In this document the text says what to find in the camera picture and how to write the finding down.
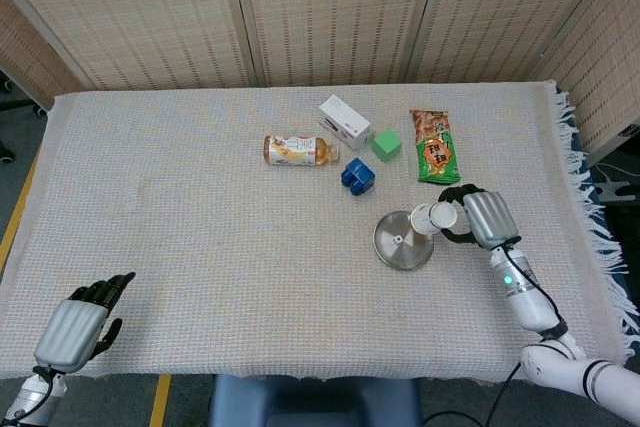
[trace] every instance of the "plastic bottle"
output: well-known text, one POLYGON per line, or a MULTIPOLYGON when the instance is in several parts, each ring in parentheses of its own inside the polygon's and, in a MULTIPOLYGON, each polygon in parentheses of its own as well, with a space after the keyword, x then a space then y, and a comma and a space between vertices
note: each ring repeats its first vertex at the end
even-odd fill
POLYGON ((320 137, 267 135, 263 156, 271 165, 323 165, 337 162, 340 153, 337 146, 320 137))

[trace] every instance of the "yellow tape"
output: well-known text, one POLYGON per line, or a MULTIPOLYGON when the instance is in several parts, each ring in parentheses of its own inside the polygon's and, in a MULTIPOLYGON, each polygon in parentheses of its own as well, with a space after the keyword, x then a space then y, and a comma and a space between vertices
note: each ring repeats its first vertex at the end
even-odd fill
POLYGON ((158 377, 158 385, 156 386, 156 398, 153 401, 153 410, 151 411, 151 420, 149 421, 149 427, 162 427, 162 423, 164 421, 164 411, 167 408, 167 399, 169 398, 170 386, 170 375, 161 375, 158 377))
POLYGON ((13 214, 11 214, 11 218, 9 219, 7 230, 5 230, 4 236, 2 237, 2 243, 0 243, 0 274, 4 270, 4 264, 7 263, 7 257, 9 257, 9 251, 11 250, 13 239, 15 238, 16 232, 18 231, 18 226, 20 225, 20 218, 22 217, 24 204, 27 200, 29 189, 31 188, 31 180, 33 179, 33 173, 36 170, 37 162, 38 154, 36 154, 36 158, 31 164, 31 169, 29 169, 27 179, 24 181, 24 185, 22 186, 22 192, 20 192, 18 202, 16 202, 16 206, 13 209, 13 214))

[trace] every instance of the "metal base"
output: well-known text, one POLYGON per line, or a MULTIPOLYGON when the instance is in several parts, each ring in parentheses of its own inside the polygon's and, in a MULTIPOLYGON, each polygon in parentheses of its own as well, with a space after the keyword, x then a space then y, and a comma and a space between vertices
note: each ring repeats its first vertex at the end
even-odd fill
POLYGON ((411 213, 406 210, 380 219, 373 232, 373 246, 385 264, 398 270, 418 269, 433 253, 433 239, 413 230, 411 213))

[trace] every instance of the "snack bag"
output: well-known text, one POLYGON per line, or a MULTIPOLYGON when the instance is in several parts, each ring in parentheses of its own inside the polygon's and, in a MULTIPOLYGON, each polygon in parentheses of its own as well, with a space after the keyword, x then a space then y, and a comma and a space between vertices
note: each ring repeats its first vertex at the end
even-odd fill
POLYGON ((451 126, 446 112, 412 110, 420 182, 454 184, 460 181, 451 126))

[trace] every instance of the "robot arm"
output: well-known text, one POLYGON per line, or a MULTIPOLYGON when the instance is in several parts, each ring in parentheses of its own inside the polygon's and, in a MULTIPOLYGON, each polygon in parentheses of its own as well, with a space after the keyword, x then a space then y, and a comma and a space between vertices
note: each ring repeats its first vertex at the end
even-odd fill
POLYGON ((495 278, 516 320, 523 329, 542 337, 540 343, 527 345, 521 352, 527 377, 543 387, 587 397, 640 426, 640 376, 606 360, 586 358, 524 254, 513 249, 520 237, 500 194, 469 184, 446 189, 439 200, 462 204, 471 227, 467 234, 447 229, 443 234, 453 242, 477 243, 491 252, 495 278))
POLYGON ((29 377, 1 425, 49 425, 67 390, 64 375, 77 372, 101 354, 118 336, 122 319, 115 319, 98 340, 107 317, 134 272, 80 287, 56 308, 35 350, 35 375, 29 377))

